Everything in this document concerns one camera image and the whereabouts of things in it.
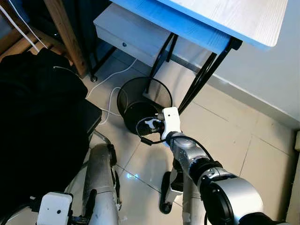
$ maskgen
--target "white drawer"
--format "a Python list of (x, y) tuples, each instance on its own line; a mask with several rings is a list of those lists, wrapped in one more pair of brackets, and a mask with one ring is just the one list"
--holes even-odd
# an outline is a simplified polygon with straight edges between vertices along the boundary
[(169, 31), (114, 3), (94, 24), (100, 39), (151, 67), (170, 35)]

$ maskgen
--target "wooden desk surface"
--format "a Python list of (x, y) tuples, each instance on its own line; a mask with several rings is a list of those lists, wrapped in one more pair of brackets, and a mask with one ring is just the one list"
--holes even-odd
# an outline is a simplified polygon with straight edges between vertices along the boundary
[(288, 0), (158, 1), (262, 49), (276, 45), (288, 2)]

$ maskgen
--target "desk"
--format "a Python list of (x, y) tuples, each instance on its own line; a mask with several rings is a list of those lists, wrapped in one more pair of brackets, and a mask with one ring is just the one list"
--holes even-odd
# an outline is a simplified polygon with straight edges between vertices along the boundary
[(262, 49), (277, 42), (287, 0), (112, 0), (173, 32), (170, 52), (181, 36), (212, 54), (196, 75), (179, 107), (182, 113), (231, 49), (242, 41)]

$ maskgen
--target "mesh trash can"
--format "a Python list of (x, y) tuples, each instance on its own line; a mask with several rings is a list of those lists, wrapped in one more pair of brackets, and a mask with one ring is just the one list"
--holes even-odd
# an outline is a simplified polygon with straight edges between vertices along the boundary
[[(164, 108), (172, 107), (172, 96), (167, 87), (150, 77), (138, 77), (125, 83), (120, 89), (117, 106), (126, 127), (134, 134), (137, 123), (146, 117), (161, 113)], [(149, 125), (140, 123), (140, 135), (150, 133)]]

